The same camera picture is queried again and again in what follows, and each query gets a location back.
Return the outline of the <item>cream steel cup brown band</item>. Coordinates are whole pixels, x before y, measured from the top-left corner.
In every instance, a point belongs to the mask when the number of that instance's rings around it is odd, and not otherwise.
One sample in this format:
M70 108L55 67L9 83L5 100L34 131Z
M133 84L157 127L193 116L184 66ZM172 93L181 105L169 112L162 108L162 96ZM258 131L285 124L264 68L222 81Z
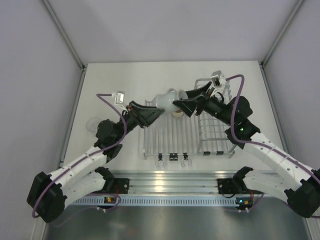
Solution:
M172 112L171 115L175 118L180 118L184 115L184 112L181 109L178 109L175 112Z

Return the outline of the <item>light blue ceramic mug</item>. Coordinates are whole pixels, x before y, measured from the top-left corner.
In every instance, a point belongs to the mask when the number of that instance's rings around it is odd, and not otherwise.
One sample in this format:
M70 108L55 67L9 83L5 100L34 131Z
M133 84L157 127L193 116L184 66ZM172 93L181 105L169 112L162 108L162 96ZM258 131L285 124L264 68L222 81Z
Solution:
M152 104L158 109L164 109L164 115L169 115L178 110L178 107L173 104L174 101L185 100L188 98L189 97L184 90L169 88L166 93L157 94L152 100Z

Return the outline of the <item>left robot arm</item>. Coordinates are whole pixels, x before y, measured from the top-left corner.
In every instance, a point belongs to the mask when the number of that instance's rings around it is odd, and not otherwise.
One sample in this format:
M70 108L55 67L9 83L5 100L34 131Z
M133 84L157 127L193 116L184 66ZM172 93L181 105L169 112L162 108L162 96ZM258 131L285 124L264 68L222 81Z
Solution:
M132 130L149 127L164 112L163 108L131 101L122 112L116 112L117 122L101 121L97 141L85 153L55 171L42 171L34 177L26 199L32 217L51 223L74 201L97 191L109 193L115 177L104 165L118 155L122 141Z

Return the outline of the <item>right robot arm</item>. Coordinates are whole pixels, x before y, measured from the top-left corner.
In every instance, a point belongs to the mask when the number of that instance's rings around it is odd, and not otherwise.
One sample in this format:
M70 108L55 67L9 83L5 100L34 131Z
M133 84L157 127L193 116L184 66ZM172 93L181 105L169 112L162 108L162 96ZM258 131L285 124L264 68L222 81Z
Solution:
M307 166L272 143L248 117L253 113L249 101L239 92L228 104L218 100L208 85L187 92L187 99L173 104L187 116L206 112L229 125L227 138L250 153L274 172L268 176L244 166L233 176L236 191L256 190L285 202L303 218L316 218L320 207L320 172Z

